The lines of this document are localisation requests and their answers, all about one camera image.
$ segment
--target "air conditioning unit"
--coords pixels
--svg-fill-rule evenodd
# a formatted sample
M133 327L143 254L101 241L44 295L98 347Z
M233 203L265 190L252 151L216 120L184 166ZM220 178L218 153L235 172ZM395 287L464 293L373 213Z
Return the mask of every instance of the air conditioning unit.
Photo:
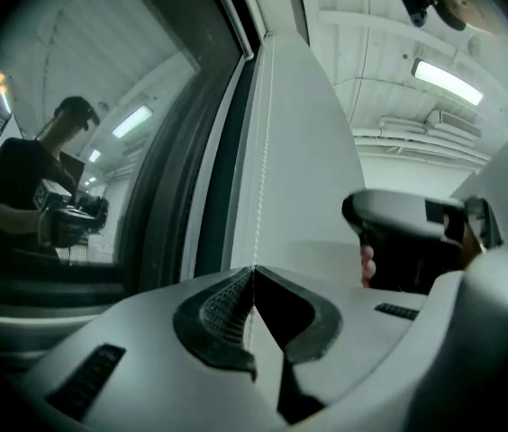
M476 141L482 135L472 123L444 111L432 111L426 122L434 130L446 131L466 140Z

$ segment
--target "cap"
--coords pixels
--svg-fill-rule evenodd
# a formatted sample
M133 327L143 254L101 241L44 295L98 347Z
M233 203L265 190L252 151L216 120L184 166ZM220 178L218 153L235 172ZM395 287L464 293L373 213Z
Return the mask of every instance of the cap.
M100 118L95 112L94 107L84 99L82 96L70 96L64 99L54 112L54 117L57 117L60 113L65 111L71 111L76 114L77 117L84 120L82 127L87 131L88 121L92 121L95 126L100 124Z
M442 21L444 21L452 29L457 31L464 31L467 25L464 22L460 21L459 18L450 11L444 0L431 0L431 3Z

